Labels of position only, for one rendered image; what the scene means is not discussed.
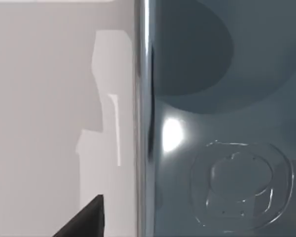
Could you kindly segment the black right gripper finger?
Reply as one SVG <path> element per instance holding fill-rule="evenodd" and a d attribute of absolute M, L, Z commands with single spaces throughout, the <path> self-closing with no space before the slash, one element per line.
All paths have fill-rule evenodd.
<path fill-rule="evenodd" d="M 104 196 L 94 197 L 52 237 L 104 237 Z"/>

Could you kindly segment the round metal sink drain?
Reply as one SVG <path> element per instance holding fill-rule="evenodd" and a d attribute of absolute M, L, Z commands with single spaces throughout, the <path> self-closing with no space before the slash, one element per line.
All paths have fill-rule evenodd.
<path fill-rule="evenodd" d="M 276 221 L 294 186 L 292 162 L 270 143 L 213 142 L 190 170 L 196 221 L 223 234 L 250 232 Z"/>

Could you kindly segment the grey metal sink basin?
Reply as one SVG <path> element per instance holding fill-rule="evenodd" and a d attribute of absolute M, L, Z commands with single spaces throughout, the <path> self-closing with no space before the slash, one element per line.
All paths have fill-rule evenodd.
<path fill-rule="evenodd" d="M 296 0 L 135 0 L 136 237 L 296 237 Z M 292 162 L 285 212 L 250 232 L 201 226 L 190 170 L 213 142 Z"/>

